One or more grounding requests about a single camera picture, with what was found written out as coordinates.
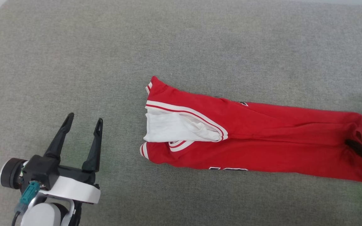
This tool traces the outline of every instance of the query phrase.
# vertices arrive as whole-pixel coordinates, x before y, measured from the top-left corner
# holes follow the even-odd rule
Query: black cable
[[[16,219],[18,218],[19,214],[20,214],[19,211],[17,211],[17,212],[15,213],[15,216],[14,216],[13,219],[12,219],[12,226],[15,226]]]

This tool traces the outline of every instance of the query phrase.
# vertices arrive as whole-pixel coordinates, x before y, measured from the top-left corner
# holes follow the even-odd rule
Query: white stripe
[[[170,145],[170,147],[174,147],[174,146],[177,146],[177,145],[179,145],[181,142],[183,142],[183,140],[179,140],[179,141],[177,141],[177,142],[169,142],[168,143],[168,145]]]
[[[189,145],[191,145],[192,143],[194,143],[194,141],[186,141],[185,143],[181,144],[180,146],[176,147],[176,148],[172,148],[170,147],[170,150],[172,152],[178,152],[181,151],[183,149],[185,149],[186,147],[188,147]]]
[[[194,109],[192,109],[192,108],[182,107],[182,106],[176,106],[176,105],[170,105],[170,104],[166,104],[166,103],[163,103],[163,102],[151,101],[151,100],[146,101],[146,104],[147,104],[147,105],[154,105],[154,106],[158,106],[158,107],[164,107],[164,108],[167,108],[167,109],[170,109],[170,110],[184,110],[184,111],[193,113],[193,114],[201,117],[202,119],[206,120],[206,121],[207,121],[208,123],[210,123],[211,125],[208,124],[208,123],[205,122],[205,121],[200,120],[199,118],[197,118],[197,117],[194,116],[193,114],[189,114],[189,113],[185,113],[185,112],[180,112],[180,114],[185,114],[185,115],[189,115],[189,116],[191,116],[191,117],[194,117],[195,119],[198,119],[198,120],[200,120],[201,122],[205,123],[206,125],[214,128],[215,130],[217,130],[217,131],[219,132],[220,135],[222,134],[221,132],[223,132],[223,134],[224,134],[224,135],[223,135],[223,139],[220,138],[220,140],[218,140],[218,141],[225,140],[225,139],[228,138],[228,132],[227,132],[226,129],[224,129],[224,128],[223,128],[222,126],[220,126],[219,124],[215,123],[215,122],[214,122],[213,120],[211,120],[210,118],[206,117],[204,114],[202,114],[202,113],[200,113],[200,112],[198,112],[198,111],[196,111],[196,110],[194,110]],[[155,110],[158,110],[158,111],[161,111],[161,112],[166,112],[166,113],[172,113],[172,111],[170,111],[170,110],[159,109],[159,108],[156,108],[156,107],[145,106],[145,108],[146,108],[146,109],[155,109]]]
[[[143,144],[142,144],[142,145],[140,146],[140,148],[139,148],[139,152],[140,152],[140,155],[141,155],[141,156],[143,156],[143,155],[142,155],[142,146],[143,146]]]
[[[143,143],[143,154],[145,155],[145,158],[149,159],[148,156],[148,148],[146,147],[147,142]]]

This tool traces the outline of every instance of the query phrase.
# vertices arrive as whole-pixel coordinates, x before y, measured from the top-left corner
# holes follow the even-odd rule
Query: gray couch cushion
[[[362,6],[285,1],[9,0],[0,9],[0,168],[43,153],[75,112],[62,164],[105,120],[98,205],[81,225],[362,225],[362,183],[177,169],[139,154],[145,85],[362,113]],[[0,186],[0,225],[20,193]]]

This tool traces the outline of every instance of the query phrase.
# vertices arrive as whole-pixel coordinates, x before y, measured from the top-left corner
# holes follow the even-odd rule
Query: robotic arm
[[[74,114],[70,113],[43,156],[34,155],[30,160],[12,158],[2,167],[1,185],[22,193],[12,225],[18,215],[23,215],[21,226],[77,226],[82,204],[99,202],[100,188],[95,184],[95,173],[100,166],[103,120],[99,119],[96,124],[89,156],[82,169],[77,169],[60,165],[62,145],[73,119]],[[70,207],[47,203],[47,198],[64,200]]]

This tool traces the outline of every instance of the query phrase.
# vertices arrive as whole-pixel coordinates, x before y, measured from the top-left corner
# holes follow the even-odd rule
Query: white trim
[[[213,127],[215,130],[217,130],[219,132],[220,139],[215,142],[219,142],[221,140],[225,140],[228,138],[228,132],[226,129],[224,129],[222,126],[220,126],[219,124],[217,124],[216,122],[214,122],[213,120],[211,120],[210,118],[205,116],[204,114],[202,114],[192,108],[170,105],[167,103],[152,101],[152,100],[147,100],[146,104],[169,109],[169,110],[165,110],[165,109],[161,109],[161,108],[157,108],[157,107],[145,106],[146,109],[154,109],[154,110],[158,110],[158,111],[165,112],[165,113],[173,113],[173,111],[171,111],[171,110],[186,111],[186,112],[180,112],[180,114],[188,115],[188,116],[191,116],[194,118],[197,118],[197,116],[198,116],[198,117],[206,120],[206,122],[202,121],[203,123],[205,123],[207,126]]]
[[[145,158],[149,159],[148,148],[147,148],[146,144],[147,144],[147,142],[143,143],[142,151],[143,151],[143,154],[145,155]]]
[[[148,84],[148,86],[145,87],[146,92],[148,92],[148,94],[151,93],[150,89],[152,88],[152,86],[153,86],[153,84],[152,84],[152,82],[150,82],[150,83]]]
[[[176,142],[169,142],[168,145],[170,147],[174,147],[174,146],[179,145],[181,142],[183,142],[183,140],[179,140],[179,141],[176,141]]]
[[[189,140],[187,140],[187,141],[185,141],[185,143],[181,144],[180,146],[178,146],[178,147],[176,147],[176,148],[170,147],[170,150],[171,150],[172,152],[178,152],[178,151],[181,151],[181,150],[187,148],[187,147],[188,147],[189,145],[191,145],[192,143],[194,143],[194,141],[189,141]]]
[[[143,146],[143,144],[139,147],[139,152],[140,152],[141,156],[143,156],[143,154],[142,154],[142,146]]]

